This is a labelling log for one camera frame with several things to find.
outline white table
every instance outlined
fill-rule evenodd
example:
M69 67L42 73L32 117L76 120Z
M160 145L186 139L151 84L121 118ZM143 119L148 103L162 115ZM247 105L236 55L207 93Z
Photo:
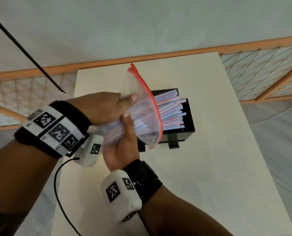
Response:
M160 144L141 153L163 184L218 220L233 235L292 235L292 224L216 52L135 63L151 90L179 88L189 99L195 133L179 149ZM129 64L78 71L75 97L120 92ZM142 227L116 225L102 199L109 174L102 156L93 167L68 163L59 197L82 235L126 235ZM56 207L52 235L76 235Z

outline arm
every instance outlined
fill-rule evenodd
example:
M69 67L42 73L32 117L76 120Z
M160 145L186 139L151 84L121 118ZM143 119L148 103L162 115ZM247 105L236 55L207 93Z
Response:
M117 120L137 100L120 100L119 93L95 93L68 100L91 121L102 125ZM0 150L0 235L13 235L41 193L57 159L41 150L10 142Z
M134 122L123 114L125 134L118 146L108 147L103 152L110 171L122 170L132 161L139 159ZM220 235L231 234L208 214L172 194L161 186L146 202L140 216L151 235Z

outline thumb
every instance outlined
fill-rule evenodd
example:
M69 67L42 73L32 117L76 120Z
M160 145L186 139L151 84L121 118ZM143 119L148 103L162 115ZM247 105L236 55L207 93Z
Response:
M117 110L122 114L125 110L128 110L134 103L137 102L138 95L136 93L121 99L117 104Z
M124 126L124 138L130 142L137 141L136 133L134 129L134 121L131 116L128 114L128 111L124 111L122 114L122 123Z

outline black container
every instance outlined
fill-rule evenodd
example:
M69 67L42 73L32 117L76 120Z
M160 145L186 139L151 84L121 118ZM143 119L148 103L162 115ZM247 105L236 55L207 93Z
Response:
M165 93L171 90L175 90L175 89L154 90L152 91L152 94L156 96L158 94ZM187 101L185 103L182 103L183 105L182 112L186 112L186 115L183 116L184 128L163 131L162 138L159 142L159 143L168 143L170 149L179 148L180 147L179 142L185 141L189 136L193 134L193 132L195 132L190 105L189 105L188 99L186 100ZM140 152L145 151L145 144L139 139L138 139L138 149Z

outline marble floor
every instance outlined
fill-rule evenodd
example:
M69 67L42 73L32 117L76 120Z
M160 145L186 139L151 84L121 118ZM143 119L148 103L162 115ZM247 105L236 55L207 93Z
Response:
M292 221L292 100L242 108ZM0 148L13 138L14 132L0 131ZM56 169L16 236L50 236L56 204L53 189Z

